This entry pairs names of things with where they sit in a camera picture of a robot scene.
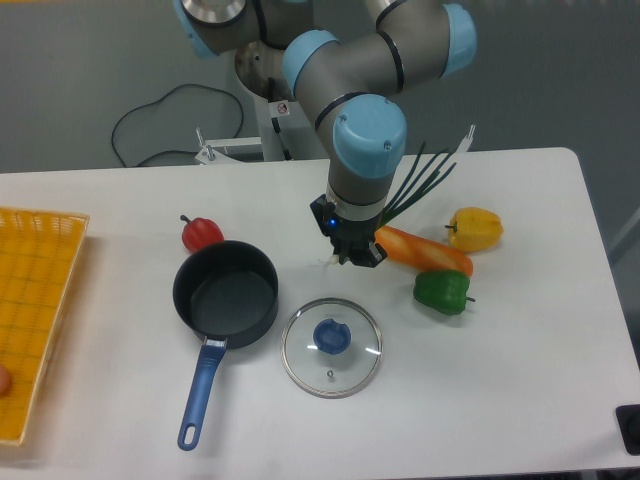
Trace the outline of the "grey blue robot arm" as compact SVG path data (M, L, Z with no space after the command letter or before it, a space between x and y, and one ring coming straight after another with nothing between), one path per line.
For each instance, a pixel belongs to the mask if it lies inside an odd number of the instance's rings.
M375 267L386 199L406 148L392 101L413 85L468 66L471 15L440 1L370 1L375 30L343 43L318 29L309 1L178 1L194 50L219 55L259 44L281 56L281 75L330 158L326 192L311 209L340 263Z

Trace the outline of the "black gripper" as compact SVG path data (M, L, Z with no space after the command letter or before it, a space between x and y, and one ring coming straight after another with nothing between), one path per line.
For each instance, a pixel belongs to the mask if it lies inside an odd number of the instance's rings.
M387 258L385 249L375 240L380 215L365 221L349 220L337 213L336 206L321 195L310 204L321 233L333 246L333 263L375 268Z

